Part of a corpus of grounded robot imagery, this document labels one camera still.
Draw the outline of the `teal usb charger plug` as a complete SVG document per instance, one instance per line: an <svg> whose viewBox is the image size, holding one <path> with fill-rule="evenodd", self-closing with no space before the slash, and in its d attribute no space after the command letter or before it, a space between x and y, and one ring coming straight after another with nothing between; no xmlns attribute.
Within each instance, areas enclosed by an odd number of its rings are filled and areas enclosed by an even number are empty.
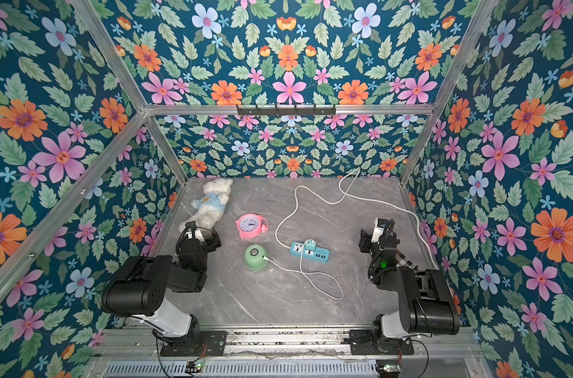
<svg viewBox="0 0 573 378"><path fill-rule="evenodd" d="M304 252L307 255L314 255L316 252L316 241L313 239L307 239L304 242Z"/></svg>

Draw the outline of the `green round meat grinder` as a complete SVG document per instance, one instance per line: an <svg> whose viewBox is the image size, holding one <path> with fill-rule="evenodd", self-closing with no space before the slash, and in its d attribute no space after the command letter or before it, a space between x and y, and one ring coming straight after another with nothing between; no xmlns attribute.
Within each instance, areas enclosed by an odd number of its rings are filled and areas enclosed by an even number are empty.
<svg viewBox="0 0 573 378"><path fill-rule="evenodd" d="M268 264L267 250L259 244L250 245L245 250L244 264L247 269L254 272L264 269Z"/></svg>

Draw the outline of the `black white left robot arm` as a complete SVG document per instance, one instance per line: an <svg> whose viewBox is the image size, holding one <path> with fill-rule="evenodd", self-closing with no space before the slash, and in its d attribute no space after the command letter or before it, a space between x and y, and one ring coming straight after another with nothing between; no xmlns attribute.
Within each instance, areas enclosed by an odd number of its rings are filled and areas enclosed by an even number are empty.
<svg viewBox="0 0 573 378"><path fill-rule="evenodd" d="M170 302L167 291L199 293L207 280L209 254L221 247L215 228L185 223L172 256L130 257L102 291L102 309L147 324L165 343L202 343L198 319Z"/></svg>

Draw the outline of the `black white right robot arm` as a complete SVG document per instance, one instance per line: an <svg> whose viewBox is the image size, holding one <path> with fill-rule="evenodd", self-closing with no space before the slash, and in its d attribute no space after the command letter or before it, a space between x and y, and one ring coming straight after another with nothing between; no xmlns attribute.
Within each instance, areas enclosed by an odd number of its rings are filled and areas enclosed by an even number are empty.
<svg viewBox="0 0 573 378"><path fill-rule="evenodd" d="M377 218L373 232L361 230L359 249L368 254L368 281L397 295L398 308L380 314L369 330L350 332L354 354L373 350L388 354L414 335L456 335L461 327L453 295L438 269L419 270L405 261L393 219Z"/></svg>

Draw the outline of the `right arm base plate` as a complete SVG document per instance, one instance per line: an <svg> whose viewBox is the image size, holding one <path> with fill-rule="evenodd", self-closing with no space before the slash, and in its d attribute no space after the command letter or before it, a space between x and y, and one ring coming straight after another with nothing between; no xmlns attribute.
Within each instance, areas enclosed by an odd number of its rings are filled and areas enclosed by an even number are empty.
<svg viewBox="0 0 573 378"><path fill-rule="evenodd" d="M414 346L410 340L389 339L376 335L370 329L350 330L343 343L350 347L352 355L410 356Z"/></svg>

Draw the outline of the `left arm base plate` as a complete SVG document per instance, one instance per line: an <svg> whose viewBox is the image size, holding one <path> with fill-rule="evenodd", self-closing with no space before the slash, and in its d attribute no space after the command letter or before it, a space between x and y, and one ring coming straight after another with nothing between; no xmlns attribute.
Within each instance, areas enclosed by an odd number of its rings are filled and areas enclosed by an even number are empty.
<svg viewBox="0 0 573 378"><path fill-rule="evenodd" d="M163 338L161 357L220 357L227 345L225 331L194 331L182 337Z"/></svg>

